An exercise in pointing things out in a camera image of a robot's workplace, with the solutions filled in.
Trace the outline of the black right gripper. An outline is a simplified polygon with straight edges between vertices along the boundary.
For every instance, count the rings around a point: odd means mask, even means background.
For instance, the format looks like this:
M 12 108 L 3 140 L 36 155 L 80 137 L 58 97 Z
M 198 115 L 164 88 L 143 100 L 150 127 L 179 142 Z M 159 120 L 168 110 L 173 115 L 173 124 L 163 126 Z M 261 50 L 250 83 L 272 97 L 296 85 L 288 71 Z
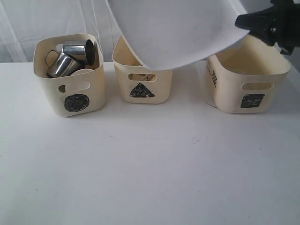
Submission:
M 277 44 L 281 54 L 291 55 L 300 46 L 300 5 L 293 0 L 272 0 L 272 7 L 239 15 L 235 26 L 268 46 Z

